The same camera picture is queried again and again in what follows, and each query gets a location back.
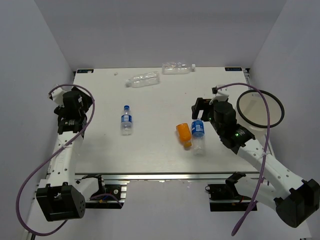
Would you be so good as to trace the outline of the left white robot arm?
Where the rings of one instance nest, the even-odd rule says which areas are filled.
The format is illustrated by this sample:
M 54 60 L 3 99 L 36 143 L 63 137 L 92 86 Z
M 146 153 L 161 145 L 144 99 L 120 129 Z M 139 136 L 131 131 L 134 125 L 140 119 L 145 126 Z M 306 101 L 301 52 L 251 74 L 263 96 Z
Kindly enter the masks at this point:
M 87 112 L 93 99 L 78 87 L 54 90 L 50 99 L 57 103 L 57 140 L 46 185 L 36 191 L 37 202 L 49 222 L 81 219 L 86 202 L 105 196 L 102 176 L 88 174 L 76 179 L 76 163 L 87 125 Z

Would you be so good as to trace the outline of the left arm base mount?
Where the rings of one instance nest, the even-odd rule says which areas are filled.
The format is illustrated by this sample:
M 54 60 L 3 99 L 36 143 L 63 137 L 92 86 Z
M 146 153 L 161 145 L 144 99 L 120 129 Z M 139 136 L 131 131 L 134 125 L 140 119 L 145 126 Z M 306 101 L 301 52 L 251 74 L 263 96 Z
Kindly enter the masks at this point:
M 85 202 L 86 209 L 118 209 L 120 210 L 126 199 L 127 184 L 126 181 L 108 180 L 100 174 L 77 175 L 75 185 L 80 186 L 81 181 L 87 177 L 98 179 L 100 189 L 91 195 L 91 198 Z

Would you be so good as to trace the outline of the orange juice bottle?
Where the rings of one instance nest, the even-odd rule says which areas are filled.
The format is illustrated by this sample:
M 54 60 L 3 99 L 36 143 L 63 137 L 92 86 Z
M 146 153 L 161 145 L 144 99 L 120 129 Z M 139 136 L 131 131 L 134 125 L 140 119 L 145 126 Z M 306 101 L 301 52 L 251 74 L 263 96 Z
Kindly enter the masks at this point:
M 190 149 L 192 147 L 192 134 L 190 132 L 189 125 L 187 123 L 181 123 L 176 126 L 176 131 L 180 143 L 185 149 Z

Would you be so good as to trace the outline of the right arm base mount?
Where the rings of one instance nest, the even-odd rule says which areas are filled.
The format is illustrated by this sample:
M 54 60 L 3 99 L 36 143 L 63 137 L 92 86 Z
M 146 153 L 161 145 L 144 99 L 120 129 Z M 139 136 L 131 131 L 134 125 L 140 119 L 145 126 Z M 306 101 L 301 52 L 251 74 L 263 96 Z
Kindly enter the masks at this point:
M 211 183 L 205 187 L 209 196 L 211 212 L 245 212 L 251 198 L 238 193 L 235 183 L 240 177 L 248 177 L 244 173 L 235 172 L 222 183 Z

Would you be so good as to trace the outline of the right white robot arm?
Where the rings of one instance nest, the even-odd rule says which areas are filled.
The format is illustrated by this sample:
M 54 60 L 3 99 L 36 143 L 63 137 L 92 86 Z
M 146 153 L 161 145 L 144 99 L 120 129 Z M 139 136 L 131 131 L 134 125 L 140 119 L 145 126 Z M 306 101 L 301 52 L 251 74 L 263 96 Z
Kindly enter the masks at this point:
M 320 207 L 320 185 L 314 180 L 304 180 L 271 154 L 265 154 L 255 136 L 237 123 L 236 111 L 227 100 L 197 98 L 191 107 L 192 119 L 199 111 L 201 120 L 210 122 L 222 144 L 246 160 L 270 182 L 257 192 L 256 200 L 275 210 L 280 219 L 297 228 Z

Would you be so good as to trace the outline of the small blue-label water bottle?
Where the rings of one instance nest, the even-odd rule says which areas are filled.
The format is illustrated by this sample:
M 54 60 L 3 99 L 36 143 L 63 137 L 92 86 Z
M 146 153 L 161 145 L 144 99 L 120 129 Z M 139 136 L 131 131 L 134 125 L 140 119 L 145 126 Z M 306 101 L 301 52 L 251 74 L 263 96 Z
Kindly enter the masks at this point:
M 132 114 L 129 105 L 123 107 L 123 113 L 121 115 L 120 123 L 121 134 L 123 136 L 128 136 L 132 134 L 133 123 L 132 123 Z

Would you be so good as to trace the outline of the clear bottle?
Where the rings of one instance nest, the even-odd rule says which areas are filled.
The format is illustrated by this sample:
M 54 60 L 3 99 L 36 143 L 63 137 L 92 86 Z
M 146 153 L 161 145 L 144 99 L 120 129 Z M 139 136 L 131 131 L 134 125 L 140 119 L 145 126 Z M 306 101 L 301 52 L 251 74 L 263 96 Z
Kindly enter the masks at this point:
M 185 75 L 196 70 L 194 63 L 187 64 L 182 62 L 166 62 L 162 64 L 163 75 Z
M 160 83 L 160 73 L 152 71 L 142 74 L 134 75 L 125 81 L 127 88 L 142 88 L 157 85 Z

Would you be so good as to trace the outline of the clear bottle back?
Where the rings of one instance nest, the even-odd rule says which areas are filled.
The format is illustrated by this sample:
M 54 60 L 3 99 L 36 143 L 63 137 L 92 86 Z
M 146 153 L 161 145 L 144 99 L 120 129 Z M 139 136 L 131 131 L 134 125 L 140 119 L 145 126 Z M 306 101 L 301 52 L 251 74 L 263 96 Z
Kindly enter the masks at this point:
M 166 62 L 162 64 L 163 75 L 185 75 L 196 70 L 194 63 L 187 64 L 182 62 Z

